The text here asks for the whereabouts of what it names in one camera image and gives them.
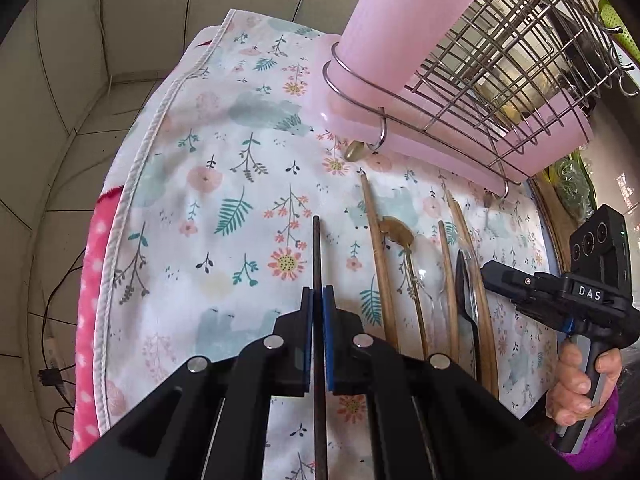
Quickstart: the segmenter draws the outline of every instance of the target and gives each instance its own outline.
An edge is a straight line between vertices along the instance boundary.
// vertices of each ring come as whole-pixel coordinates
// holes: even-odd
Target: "power cord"
[[[40,370],[38,372],[38,377],[40,379],[40,382],[43,384],[43,386],[53,386],[53,387],[55,387],[56,391],[60,395],[60,398],[66,404],[66,406],[63,406],[62,408],[56,409],[56,411],[53,414],[52,424],[53,424],[53,429],[56,432],[56,436],[60,439],[60,442],[62,442],[62,444],[68,450],[71,450],[71,447],[69,446],[69,444],[66,443],[66,440],[62,437],[62,434],[60,433],[60,427],[58,425],[58,415],[60,413],[66,413],[67,415],[74,416],[75,410],[74,410],[73,405],[69,401],[69,399],[67,399],[66,395],[63,393],[61,386],[63,384],[65,384],[65,383],[66,384],[71,384],[73,386],[76,386],[76,384],[73,383],[72,381],[67,381],[66,379],[63,379],[62,376],[60,375],[60,372],[64,372],[65,370],[69,370],[69,369],[75,367],[76,365],[73,364],[73,365],[66,366],[64,368],[49,368],[49,363],[47,362],[47,357],[46,357],[46,354],[45,354],[45,351],[44,351],[44,331],[45,331],[45,327],[46,327],[46,324],[47,324],[47,317],[49,315],[49,307],[51,305],[51,301],[55,297],[56,293],[60,290],[60,287],[63,285],[63,283],[65,283],[65,280],[73,272],[76,272],[76,270],[82,269],[82,265],[75,267],[75,264],[78,262],[78,260],[80,259],[80,257],[84,253],[84,250],[85,249],[82,249],[82,251],[80,251],[80,254],[78,254],[76,259],[73,261],[73,263],[69,267],[68,271],[65,273],[65,275],[62,277],[60,282],[55,286],[55,288],[49,294],[49,298],[47,299],[47,304],[46,304],[46,306],[44,308],[44,313],[42,315],[42,330],[40,332],[40,350],[42,352],[42,359],[44,361],[45,368],[44,368],[44,370]]]
[[[56,432],[56,435],[58,436],[58,438],[60,439],[60,442],[62,442],[62,444],[64,444],[64,446],[71,451],[71,446],[69,446],[69,444],[66,443],[66,440],[64,439],[64,437],[62,436],[62,434],[60,433],[60,426],[58,425],[58,415],[60,413],[65,413],[66,415],[71,415],[74,416],[74,412],[73,410],[71,412],[65,411],[65,410],[69,410],[69,408],[62,407],[62,408],[58,408],[54,413],[53,413],[53,419],[51,419],[51,422],[53,423],[53,431]]]

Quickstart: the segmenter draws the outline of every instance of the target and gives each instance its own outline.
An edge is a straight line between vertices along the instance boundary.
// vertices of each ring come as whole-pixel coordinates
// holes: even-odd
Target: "fabric seam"
[[[162,101],[158,105],[158,110],[153,116],[145,136],[140,143],[140,147],[134,158],[133,164],[127,174],[122,195],[118,201],[116,208],[116,214],[113,218],[113,224],[109,233],[109,239],[107,241],[106,253],[104,257],[104,265],[102,266],[102,275],[100,277],[100,293],[98,295],[98,305],[96,309],[95,317],[95,336],[94,336],[94,399],[95,399],[95,411],[98,421],[98,430],[100,435],[104,434],[110,427],[111,421],[109,420],[109,412],[107,410],[106,399],[106,355],[107,355],[107,333],[108,319],[111,309],[111,300],[113,292],[113,275],[115,272],[115,264],[117,260],[118,250],[120,248],[120,242],[122,240],[122,233],[124,231],[124,225],[129,215],[129,209],[131,206],[133,194],[140,180],[142,169],[144,168],[146,159],[151,150],[151,146],[158,134],[160,124],[164,120],[164,116],[178,91],[182,87],[187,78],[195,74],[202,66],[209,60],[209,57],[213,51],[218,47],[223,35],[226,33],[226,29],[231,22],[236,10],[231,9],[227,13],[222,26],[218,29],[210,45],[206,51],[200,56],[200,59],[194,63],[190,70],[185,71],[179,75],[174,82],[171,83],[167,93],[162,98]]]

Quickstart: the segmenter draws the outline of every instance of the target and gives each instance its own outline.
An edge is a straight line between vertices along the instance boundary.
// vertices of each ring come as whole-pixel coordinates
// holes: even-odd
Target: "pink cup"
[[[472,1],[359,0],[337,55],[363,78],[398,93]],[[372,108],[386,106],[392,99],[335,61],[329,76],[340,90]],[[338,96],[332,108],[346,116],[353,114]]]

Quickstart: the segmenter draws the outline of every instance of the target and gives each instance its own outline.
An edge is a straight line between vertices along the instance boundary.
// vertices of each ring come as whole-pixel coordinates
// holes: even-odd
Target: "human hand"
[[[546,392],[546,416],[561,426],[572,426],[578,420],[597,413],[609,400],[622,371],[622,355],[617,348],[603,352],[596,359],[596,371],[607,377],[600,403],[592,410],[591,401],[585,396],[591,388],[591,381],[580,371],[581,363],[580,349],[565,340],[560,346],[556,385]]]

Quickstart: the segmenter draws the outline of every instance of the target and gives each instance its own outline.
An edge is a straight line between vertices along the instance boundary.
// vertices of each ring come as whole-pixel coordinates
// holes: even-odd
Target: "floral tablecloth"
[[[303,106],[315,38],[310,28],[231,11],[191,66],[178,66],[159,105],[147,106],[104,259],[94,343],[100,433],[194,354],[213,361],[271,332],[310,285],[311,216],[322,220],[323,281],[340,308],[382,336],[359,171],[380,215],[401,219],[439,251],[443,219],[453,260],[458,234],[444,200],[460,202],[482,262],[547,270],[540,220],[524,194],[486,208],[484,191],[392,153],[361,165],[342,151],[348,132],[314,125]],[[401,351],[420,356],[415,307],[400,249],[386,252]],[[442,269],[430,269],[437,282]],[[522,416],[548,388],[556,335],[489,294],[500,400]],[[463,366],[471,367],[462,324]],[[363,397],[327,397],[332,478],[372,478]],[[312,399],[273,398],[264,477],[314,473]]]

